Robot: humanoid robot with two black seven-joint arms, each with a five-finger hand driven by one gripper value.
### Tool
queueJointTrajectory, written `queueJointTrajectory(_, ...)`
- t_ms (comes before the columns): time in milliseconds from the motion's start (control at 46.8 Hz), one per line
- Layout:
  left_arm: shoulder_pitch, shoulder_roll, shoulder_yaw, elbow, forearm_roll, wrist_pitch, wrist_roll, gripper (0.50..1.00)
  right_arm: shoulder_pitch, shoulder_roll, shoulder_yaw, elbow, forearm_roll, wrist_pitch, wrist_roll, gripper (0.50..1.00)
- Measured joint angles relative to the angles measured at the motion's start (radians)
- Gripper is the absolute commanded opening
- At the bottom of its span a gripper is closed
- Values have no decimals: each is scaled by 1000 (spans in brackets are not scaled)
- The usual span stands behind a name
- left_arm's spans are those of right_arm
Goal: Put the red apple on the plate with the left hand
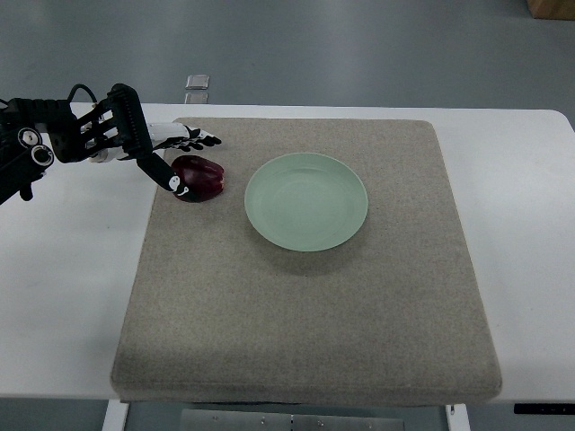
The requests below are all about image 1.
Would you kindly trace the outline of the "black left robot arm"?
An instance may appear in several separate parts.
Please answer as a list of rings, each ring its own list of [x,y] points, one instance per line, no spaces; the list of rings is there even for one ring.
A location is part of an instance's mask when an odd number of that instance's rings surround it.
[[[76,84],[64,100],[12,98],[1,109],[1,201],[18,194],[33,198],[31,184],[40,180],[55,160],[79,162],[93,154],[95,143],[81,137],[93,122],[78,122],[70,103],[78,90],[91,101],[95,95]]]

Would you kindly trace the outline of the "black white robotic left hand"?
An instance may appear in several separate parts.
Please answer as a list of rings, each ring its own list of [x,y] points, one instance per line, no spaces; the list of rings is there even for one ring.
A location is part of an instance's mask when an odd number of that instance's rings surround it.
[[[221,144],[221,140],[201,128],[191,128],[179,122],[148,123],[135,89],[126,84],[114,84],[107,97],[96,102],[93,109],[79,122],[93,122],[83,128],[81,137],[95,143],[87,158],[96,163],[111,160],[136,162],[162,189],[183,195],[189,190],[172,168],[181,155],[193,155]]]

